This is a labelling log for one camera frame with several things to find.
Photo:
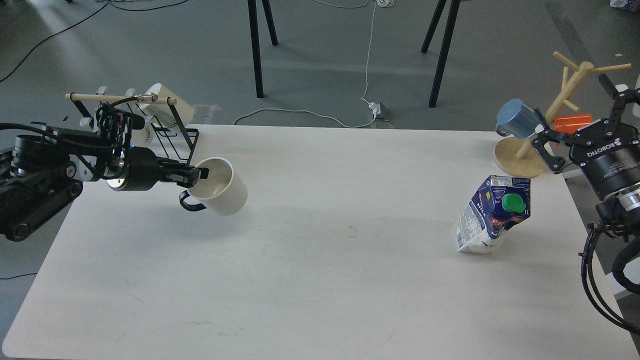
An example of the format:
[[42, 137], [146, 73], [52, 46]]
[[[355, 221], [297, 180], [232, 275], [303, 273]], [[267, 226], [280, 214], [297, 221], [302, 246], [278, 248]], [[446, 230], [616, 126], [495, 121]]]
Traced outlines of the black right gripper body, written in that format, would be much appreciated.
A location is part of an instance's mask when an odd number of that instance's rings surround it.
[[592, 146], [574, 144], [570, 160], [580, 167], [598, 199], [607, 199], [622, 189], [639, 183], [639, 132], [634, 126], [618, 123], [611, 130], [603, 121], [579, 129], [575, 135]]

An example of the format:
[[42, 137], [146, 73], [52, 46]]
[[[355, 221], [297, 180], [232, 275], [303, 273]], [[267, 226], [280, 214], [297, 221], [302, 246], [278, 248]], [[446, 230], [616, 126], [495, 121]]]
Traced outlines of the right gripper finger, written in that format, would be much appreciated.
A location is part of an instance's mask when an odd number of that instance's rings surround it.
[[629, 88], [625, 84], [614, 85], [614, 83], [610, 80], [610, 78], [605, 74], [601, 73], [598, 75], [599, 84], [605, 89], [606, 93], [611, 97], [614, 101], [612, 109], [610, 111], [609, 117], [605, 120], [606, 132], [615, 132], [619, 123], [621, 122], [621, 117], [626, 109], [626, 106], [630, 103], [639, 105], [639, 83], [637, 83], [636, 88]]
[[539, 122], [539, 126], [536, 127], [536, 136], [535, 139], [531, 140], [531, 146], [552, 173], [560, 174], [563, 169], [568, 166], [567, 159], [562, 156], [552, 155], [551, 152], [547, 150], [546, 145], [549, 142], [555, 142], [558, 144], [564, 142], [571, 146], [574, 144], [580, 144], [581, 139], [574, 134], [552, 130], [539, 109], [534, 109], [534, 115]]

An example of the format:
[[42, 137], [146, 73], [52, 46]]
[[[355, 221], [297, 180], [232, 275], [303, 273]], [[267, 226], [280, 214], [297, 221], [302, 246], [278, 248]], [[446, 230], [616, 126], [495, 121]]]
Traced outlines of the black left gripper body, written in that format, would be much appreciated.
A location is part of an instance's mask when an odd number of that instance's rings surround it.
[[163, 178], [160, 158], [149, 148], [135, 146], [126, 157], [128, 166], [119, 178], [106, 181], [116, 192], [148, 191]]

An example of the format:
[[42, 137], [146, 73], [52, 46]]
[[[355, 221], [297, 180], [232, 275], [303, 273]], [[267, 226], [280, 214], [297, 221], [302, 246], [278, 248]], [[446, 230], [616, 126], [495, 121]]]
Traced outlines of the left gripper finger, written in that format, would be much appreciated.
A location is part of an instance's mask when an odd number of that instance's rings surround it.
[[162, 177], [163, 183], [175, 183], [179, 187], [190, 189], [194, 187], [201, 177], [199, 175], [183, 176], [183, 175], [165, 175]]
[[210, 173], [207, 167], [196, 167], [170, 158], [160, 158], [158, 166], [162, 181], [198, 181], [208, 179]]

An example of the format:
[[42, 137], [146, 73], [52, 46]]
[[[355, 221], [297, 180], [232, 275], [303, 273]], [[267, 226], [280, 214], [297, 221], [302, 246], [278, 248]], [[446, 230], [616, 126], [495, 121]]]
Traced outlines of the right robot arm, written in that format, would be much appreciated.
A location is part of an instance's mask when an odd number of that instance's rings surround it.
[[638, 334], [639, 328], [615, 313], [601, 296], [594, 278], [593, 259], [601, 235], [611, 239], [621, 237], [626, 247], [615, 257], [611, 274], [624, 289], [638, 294], [638, 283], [628, 278], [625, 271], [640, 250], [639, 132], [621, 118], [628, 104], [639, 104], [639, 89], [614, 85], [605, 75], [599, 75], [598, 79], [613, 101], [608, 117], [573, 134], [544, 125], [530, 143], [554, 174], [561, 173], [568, 164], [578, 166], [598, 197], [599, 222], [587, 226], [589, 232], [579, 253], [582, 287], [591, 305], [606, 320]]

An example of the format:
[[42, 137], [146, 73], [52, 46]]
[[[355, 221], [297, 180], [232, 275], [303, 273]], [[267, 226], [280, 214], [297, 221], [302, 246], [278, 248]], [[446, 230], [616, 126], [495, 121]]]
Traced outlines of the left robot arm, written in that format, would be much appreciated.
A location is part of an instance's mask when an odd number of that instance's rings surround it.
[[12, 242], [22, 242], [73, 203], [83, 183], [105, 180], [114, 191], [148, 191], [156, 183], [189, 189], [210, 171], [189, 162], [158, 157], [132, 144], [133, 131], [144, 129], [146, 118], [119, 109], [130, 102], [169, 108], [186, 144], [194, 152], [199, 131], [186, 129], [176, 109], [178, 100], [155, 93], [133, 96], [84, 95], [66, 97], [87, 118], [91, 130], [46, 124], [40, 127], [2, 123], [2, 130], [25, 130], [14, 146], [1, 153], [0, 228]]

